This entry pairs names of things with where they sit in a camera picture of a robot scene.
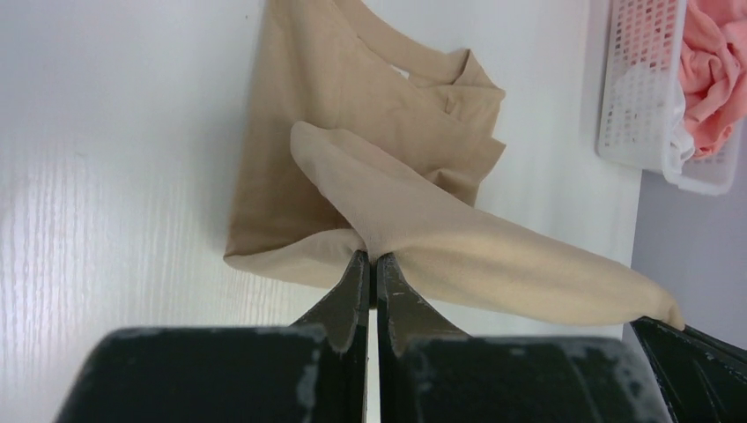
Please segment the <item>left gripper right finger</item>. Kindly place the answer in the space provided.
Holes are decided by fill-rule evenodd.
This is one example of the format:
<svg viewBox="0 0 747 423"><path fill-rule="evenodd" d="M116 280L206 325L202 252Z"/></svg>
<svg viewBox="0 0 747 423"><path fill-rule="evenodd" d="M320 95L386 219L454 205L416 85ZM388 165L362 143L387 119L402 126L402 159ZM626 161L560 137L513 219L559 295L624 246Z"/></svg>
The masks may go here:
<svg viewBox="0 0 747 423"><path fill-rule="evenodd" d="M430 389L418 346L469 339L406 280L392 253L376 262L376 323L383 422L419 422L419 396Z"/></svg>

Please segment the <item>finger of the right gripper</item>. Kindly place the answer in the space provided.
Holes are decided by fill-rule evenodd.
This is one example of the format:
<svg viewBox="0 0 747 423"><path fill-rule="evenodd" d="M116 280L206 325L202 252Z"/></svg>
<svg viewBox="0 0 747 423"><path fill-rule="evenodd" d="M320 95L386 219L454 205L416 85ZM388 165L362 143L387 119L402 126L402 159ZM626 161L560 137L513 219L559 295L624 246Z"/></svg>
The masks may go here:
<svg viewBox="0 0 747 423"><path fill-rule="evenodd" d="M745 422L746 351L690 326L632 322L674 422Z"/></svg>

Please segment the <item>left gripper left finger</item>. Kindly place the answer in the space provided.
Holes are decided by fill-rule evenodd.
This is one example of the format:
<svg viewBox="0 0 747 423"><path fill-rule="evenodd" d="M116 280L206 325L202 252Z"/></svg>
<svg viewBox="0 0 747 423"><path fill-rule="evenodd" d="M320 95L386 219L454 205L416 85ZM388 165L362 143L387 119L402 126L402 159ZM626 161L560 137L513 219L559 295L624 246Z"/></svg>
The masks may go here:
<svg viewBox="0 0 747 423"><path fill-rule="evenodd" d="M339 282L293 325L323 329L314 369L311 422L364 422L371 264L353 253Z"/></svg>

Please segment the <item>beige t shirt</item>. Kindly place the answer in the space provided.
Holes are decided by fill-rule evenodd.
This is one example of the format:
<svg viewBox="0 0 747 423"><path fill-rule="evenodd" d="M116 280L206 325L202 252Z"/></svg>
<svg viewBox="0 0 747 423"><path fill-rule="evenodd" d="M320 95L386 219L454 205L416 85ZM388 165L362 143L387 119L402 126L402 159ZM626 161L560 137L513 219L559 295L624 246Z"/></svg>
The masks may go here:
<svg viewBox="0 0 747 423"><path fill-rule="evenodd" d="M649 278L476 208L504 96L471 50L429 48L360 1L267 2L226 262L330 287L353 252L393 254L429 299L682 329Z"/></svg>

